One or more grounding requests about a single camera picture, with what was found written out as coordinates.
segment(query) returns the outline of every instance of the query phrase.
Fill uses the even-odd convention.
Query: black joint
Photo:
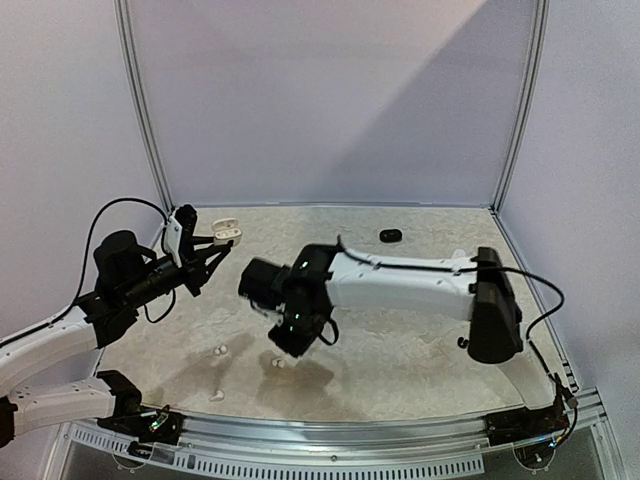
[[[493,447],[550,435],[569,427],[560,387],[556,386],[553,405],[529,410],[526,407],[490,413],[484,417],[489,444]]]
[[[111,395],[116,397],[116,406],[112,416],[131,415],[140,410],[142,394],[127,377],[117,370],[98,372],[96,377],[106,383],[109,386]]]
[[[11,403],[7,397],[0,398],[0,448],[15,438],[15,423],[13,414],[18,406]]]
[[[520,337],[522,312],[516,303],[511,283],[493,248],[480,247],[474,258],[478,264],[477,283],[473,285],[473,309],[467,352],[475,361],[499,364],[522,352]]]
[[[130,306],[117,308],[97,292],[80,297],[76,304],[87,315],[85,321],[93,325],[98,348],[122,338],[129,327],[136,323],[138,316],[138,312]]]

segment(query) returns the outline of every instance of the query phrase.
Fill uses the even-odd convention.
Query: metal edge
[[[89,424],[77,424],[74,425],[72,439],[81,445],[94,448],[98,451],[111,453],[112,455],[128,460],[140,461],[140,459],[132,457],[126,452],[126,446],[129,444],[131,439],[121,434],[109,435],[109,432],[100,430],[95,426]],[[325,480],[327,478],[342,478],[346,480],[347,478],[353,478],[351,476],[352,473],[356,479],[364,479],[367,477],[366,473],[371,470],[377,470],[378,478],[380,479],[385,478],[383,475],[386,473],[385,471],[397,474],[397,477],[393,474],[387,474],[387,479],[401,479],[403,478],[401,470],[405,470],[406,472],[404,478],[409,478],[409,476],[411,476],[411,478],[425,478],[424,474],[422,477],[420,475],[414,475],[414,473],[417,474],[419,467],[428,467],[430,464],[431,467],[434,468],[438,463],[442,465],[446,463],[459,463],[461,461],[464,462],[471,460],[475,460],[475,472],[469,469],[465,475],[465,469],[463,467],[461,470],[458,469],[457,472],[455,472],[454,469],[449,470],[445,475],[442,475],[442,473],[445,472],[440,470],[441,475],[437,475],[437,471],[434,470],[434,473],[436,473],[435,477],[432,477],[431,473],[429,473],[428,478],[459,478],[467,476],[469,473],[484,473],[482,454],[474,451],[464,455],[456,455],[448,458],[419,459],[417,461],[407,463],[399,463],[397,461],[378,458],[373,459],[372,461],[350,463],[345,462],[342,457],[335,455],[331,457],[323,455],[322,457],[309,457],[306,461],[301,463],[299,459],[276,459],[274,461],[273,458],[269,458],[268,456],[263,457],[260,455],[253,455],[250,452],[246,455],[240,456],[223,456],[203,451],[199,449],[197,445],[168,447],[156,444],[154,446],[154,453],[152,457],[149,460],[143,461],[143,464],[155,465],[169,470],[200,474],[213,478],[317,478],[318,480],[321,478],[324,478]],[[241,473],[243,467],[245,467],[244,474]],[[450,475],[454,473],[460,473],[461,475]]]
[[[500,233],[502,234],[502,237],[504,238],[505,242],[507,242],[507,245],[509,246],[509,250],[511,250],[513,257],[516,259],[516,263],[518,264],[518,267],[522,270],[530,271],[530,269],[527,266],[527,263],[524,261],[524,258],[522,257],[522,255],[520,255],[520,252],[516,248],[515,243],[511,239],[511,236],[509,235],[509,231],[502,223],[500,216],[497,215],[495,212],[492,212],[491,216],[493,217],[493,221],[496,223],[496,226],[498,227],[498,230],[500,230]],[[547,307],[542,301],[542,295],[540,294],[538,285],[534,283],[530,278],[526,278],[525,280],[529,285],[529,289],[531,290],[533,299],[538,305],[538,308],[541,311],[545,311]],[[553,340],[553,343],[556,349],[558,350],[558,353],[560,354],[560,359],[562,360],[563,363],[566,363],[567,365],[569,365],[569,371],[571,372],[573,378],[576,379],[573,369],[571,368],[571,365],[569,363],[569,359],[567,358],[567,354],[564,348],[562,347],[562,343],[560,342],[560,337],[558,337],[558,332],[556,332],[556,329],[554,328],[550,320],[551,320],[551,317],[548,317],[545,319],[544,322],[547,325],[547,328],[549,329],[549,333],[551,334],[551,339]]]
[[[138,67],[138,60],[133,38],[133,27],[131,24],[131,13],[127,0],[114,0],[116,10],[116,20],[118,22],[118,32],[120,34],[120,44],[122,47],[122,56],[124,60],[127,79],[129,81],[129,89],[131,90],[131,98],[133,107],[138,119],[140,134],[142,135],[142,143],[147,152],[147,160],[151,168],[158,196],[165,210],[170,211],[173,206],[171,191],[167,175],[160,158],[158,145],[155,140],[151,118],[147,107],[147,101],[144,94],[142,77]]]
[[[582,429],[594,424],[606,421],[606,414],[602,407],[600,397],[596,389],[589,389],[577,396],[580,406],[580,417],[577,428]],[[212,430],[206,436],[193,436],[189,432],[182,435],[180,444],[176,447],[156,444],[155,448],[166,452],[166,458],[173,455],[194,456],[198,460],[211,461],[218,459],[231,462],[246,462],[260,465],[279,466],[305,466],[305,467],[367,467],[381,465],[412,465],[417,462],[439,461],[445,459],[455,459],[475,454],[484,454],[490,451],[498,451],[522,446],[527,443],[540,441],[539,438],[526,442],[518,442],[517,445],[505,444],[490,446],[486,435],[477,432],[477,426],[483,422],[486,412],[463,415],[461,417],[440,418],[420,421],[423,424],[449,422],[456,424],[463,418],[468,423],[469,433],[461,435],[446,435],[436,429],[429,431],[427,428],[423,432],[413,432],[415,442],[407,444],[403,439],[394,438],[397,433],[395,428],[389,428],[384,424],[364,425],[364,427],[375,427],[378,429],[380,438],[373,444],[367,445],[367,437],[357,425],[345,424],[304,424],[302,422],[274,422],[249,419],[234,419],[229,417],[207,418]],[[229,423],[252,423],[262,429],[244,432],[242,438],[230,441],[224,435],[224,430]],[[274,441],[273,435],[264,435],[264,432],[274,431],[274,423],[283,426],[293,425],[297,429],[291,431],[289,440]],[[90,430],[93,435],[103,437],[104,440],[93,445],[93,448],[103,451],[110,451],[110,445],[114,435],[123,442],[130,442],[130,437],[114,434],[113,432],[102,430],[95,425],[95,422],[76,422],[79,427]],[[328,436],[320,440],[314,435],[324,431]],[[382,441],[384,436],[389,441]]]
[[[60,480],[60,478],[62,478],[64,465],[67,462],[67,456],[71,446],[69,432],[72,428],[71,423],[60,425],[53,446],[49,450],[49,459],[42,472],[43,480]]]
[[[499,212],[504,205],[516,160],[518,158],[518,153],[520,152],[520,146],[522,145],[522,140],[524,138],[533,94],[535,91],[535,84],[538,78],[540,60],[542,58],[544,34],[547,26],[547,17],[549,15],[549,2],[550,0],[538,0],[536,15],[533,21],[531,42],[529,44],[529,61],[527,62],[524,81],[520,91],[516,123],[513,128],[511,141],[509,142],[507,159],[493,195],[493,204],[491,205],[491,209],[495,212]]]
[[[257,208],[257,207],[391,207],[391,208],[471,208],[486,210],[490,205],[426,202],[247,202],[197,203],[194,208]]]
[[[611,423],[603,422],[591,426],[593,443],[598,453],[600,468],[604,474],[604,480],[626,480],[622,456],[618,444],[611,429]]]

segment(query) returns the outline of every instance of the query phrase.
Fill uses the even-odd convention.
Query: white wall
[[[535,5],[131,2],[175,201],[490,204]]]
[[[108,200],[157,202],[132,106],[113,2],[0,2],[0,337],[63,308],[77,286],[89,224]],[[133,228],[149,242],[159,217],[141,206],[105,214],[96,239]],[[86,285],[94,280],[93,265]],[[74,358],[40,377],[71,381]],[[0,478],[38,478],[55,429],[0,450]]]
[[[502,218],[560,284],[553,323],[596,385],[640,478],[640,3],[551,2],[540,76]],[[551,303],[552,294],[545,297]]]

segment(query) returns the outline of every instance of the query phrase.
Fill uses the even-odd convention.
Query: vent grille
[[[185,455],[176,458],[174,466],[205,476],[250,480],[421,480],[462,478],[484,473],[480,455],[402,468],[256,467]]]
[[[73,441],[105,452],[127,454],[130,440],[118,434],[73,426]],[[202,476],[229,480],[422,480],[462,478],[484,473],[482,455],[466,455],[458,459],[414,463],[407,466],[301,467],[265,465],[228,461],[202,453],[174,451],[169,464],[149,460],[147,463]]]

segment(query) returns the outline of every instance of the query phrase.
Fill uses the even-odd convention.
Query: metal frame
[[[509,246],[509,250],[511,250],[511,253],[513,254],[513,257],[516,259],[516,263],[518,264],[518,267],[522,270],[525,271],[531,271],[526,262],[524,261],[524,259],[522,258],[522,255],[520,255],[520,252],[518,251],[518,249],[516,248],[513,240],[511,239],[511,236],[509,235],[508,230],[506,229],[505,225],[502,223],[502,220],[500,219],[500,216],[497,214],[492,214],[491,215],[493,217],[493,221],[495,222],[496,226],[498,227],[498,230],[500,230],[500,233],[502,234],[502,237],[504,238],[504,240],[507,242],[507,245]],[[531,290],[531,294],[533,295],[533,298],[536,302],[536,305],[538,306],[538,308],[541,311],[545,311],[547,310],[546,305],[544,304],[544,302],[542,301],[542,295],[540,294],[540,290],[538,289],[538,284],[533,282],[530,278],[525,278],[527,285],[529,286],[529,290]],[[551,333],[551,339],[553,340],[553,343],[556,346],[556,349],[558,350],[558,353],[560,354],[560,358],[564,361],[567,360],[567,355],[564,351],[564,348],[562,348],[562,344],[560,343],[560,338],[558,337],[558,333],[556,332],[555,328],[553,327],[553,325],[551,324],[551,322],[549,321],[549,318],[545,319],[545,323],[547,325],[547,327],[549,328],[549,333]]]
[[[520,91],[518,116],[511,136],[507,160],[493,196],[491,210],[494,212],[500,212],[504,206],[507,191],[509,190],[509,184],[511,183],[511,177],[513,176],[516,160],[518,158],[518,153],[520,152],[520,146],[522,145],[525,129],[527,127],[527,119],[529,118],[529,112],[531,110],[533,93],[540,68],[540,59],[542,57],[544,33],[547,26],[547,17],[549,16],[549,2],[550,0],[538,0],[538,8],[533,21],[531,43],[529,44],[529,61],[525,70],[522,89]]]
[[[606,480],[624,479],[615,441],[595,389],[581,392],[578,429],[591,428]],[[491,447],[488,412],[417,421],[304,423],[189,414],[176,447],[156,444],[147,462],[215,478],[271,480],[378,480],[460,478],[484,470]],[[44,478],[59,480],[71,442],[137,460],[126,453],[132,438],[93,421],[61,428]]]
[[[247,203],[191,203],[195,208],[258,208],[258,207],[399,207],[399,208],[478,208],[489,209],[487,205],[458,205],[454,203],[429,202],[247,202]]]
[[[140,69],[138,68],[138,58],[133,39],[129,3],[127,0],[115,0],[115,8],[125,69],[127,71],[127,78],[129,79],[129,87],[131,88],[131,96],[133,98],[133,106],[138,118],[140,133],[142,134],[142,142],[144,143],[144,147],[147,152],[149,167],[151,168],[151,174],[155,181],[156,188],[158,189],[158,195],[160,196],[162,206],[166,211],[171,211],[174,207],[174,203],[171,198],[169,182],[167,181],[167,175],[165,173],[164,166],[162,165],[160,152],[153,133]]]
[[[131,12],[128,0],[114,0],[116,9],[116,18],[118,20],[118,29],[120,32],[120,42],[122,45],[122,52],[125,62],[125,68],[127,71],[127,77],[129,79],[129,86],[131,88],[131,95],[133,98],[133,104],[138,118],[138,124],[140,132],[142,134],[142,140],[147,152],[147,158],[149,160],[149,166],[151,173],[158,190],[160,200],[166,210],[171,210],[174,207],[174,202],[171,197],[171,191],[169,182],[167,180],[166,171],[160,156],[158,144],[155,139],[153,127],[151,123],[151,117],[149,114],[148,104],[144,93],[144,85],[138,65],[138,58],[135,49],[135,41],[133,37],[133,27],[131,22]],[[509,183],[513,175],[516,158],[520,150],[522,139],[524,138],[524,132],[526,128],[527,118],[531,108],[533,99],[533,92],[538,75],[538,69],[540,64],[540,58],[542,55],[542,45],[544,40],[544,32],[546,28],[546,21],[549,10],[550,0],[538,0],[536,8],[536,14],[532,23],[531,40],[529,42],[529,48],[527,52],[527,65],[525,68],[525,75],[523,78],[522,86],[520,89],[520,95],[518,99],[518,114],[516,122],[511,134],[511,140],[509,142],[509,148],[507,158],[503,170],[500,174],[498,184],[494,191],[490,204],[487,205],[473,205],[476,208],[488,207],[492,211],[500,211],[504,204],[504,200],[509,188]],[[278,206],[300,206],[300,205],[315,205],[314,202],[265,202],[261,205],[278,205]],[[365,202],[364,205],[371,206],[390,206],[387,204],[377,204],[375,202]],[[233,206],[258,206],[255,204],[238,205],[238,204],[203,204],[200,206],[205,207],[233,207]],[[434,204],[427,202],[408,202],[399,203],[397,206],[428,206],[428,207],[469,207],[469,205],[453,205],[453,204]]]

